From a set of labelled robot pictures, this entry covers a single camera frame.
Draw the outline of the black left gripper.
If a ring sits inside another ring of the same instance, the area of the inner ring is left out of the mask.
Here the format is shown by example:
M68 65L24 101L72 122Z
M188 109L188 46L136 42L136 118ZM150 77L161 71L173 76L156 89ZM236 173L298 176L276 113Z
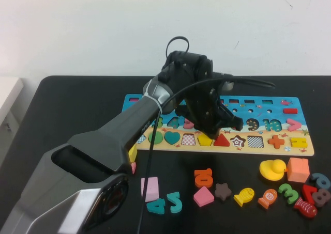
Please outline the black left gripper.
M194 128L216 140L220 129L243 129L243 119L235 116L221 102L217 90L211 86L195 86L184 94L185 105L175 109L177 116L182 116L194 124Z

